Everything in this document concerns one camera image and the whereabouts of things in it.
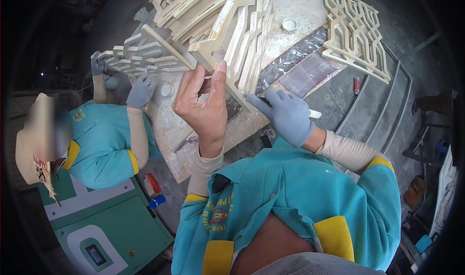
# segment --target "bare hand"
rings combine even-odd
[[[211,79],[205,68],[197,63],[194,70],[184,72],[172,109],[199,135],[199,151],[204,158],[218,156],[226,133],[226,62],[216,66]],[[208,99],[199,103],[201,94]]]

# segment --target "yellow sleeve cuff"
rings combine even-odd
[[[131,159],[132,167],[134,169],[134,175],[139,173],[139,165],[137,164],[136,156],[131,150],[126,150],[129,154],[129,158]]]
[[[194,193],[191,193],[191,194],[187,195],[186,199],[184,200],[184,203],[186,203],[186,202],[197,202],[197,201],[200,201],[200,200],[207,200],[207,198],[203,197],[203,196],[198,196],[197,194],[194,194]]]
[[[389,163],[386,159],[383,159],[381,157],[378,157],[378,156],[374,157],[373,160],[368,164],[367,169],[373,165],[384,165],[388,167],[389,169],[391,169],[392,172],[394,172],[394,168],[392,167],[391,163]]]

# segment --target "shirt pocket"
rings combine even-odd
[[[78,139],[97,124],[97,121],[92,118],[89,109],[85,105],[70,111],[69,114],[73,120],[73,140]]]

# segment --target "small white container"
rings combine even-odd
[[[175,92],[174,85],[172,85],[169,82],[165,83],[161,86],[160,92],[161,92],[161,96],[163,97],[172,97]]]
[[[294,34],[297,31],[297,21],[285,18],[282,22],[283,31],[288,34]]]

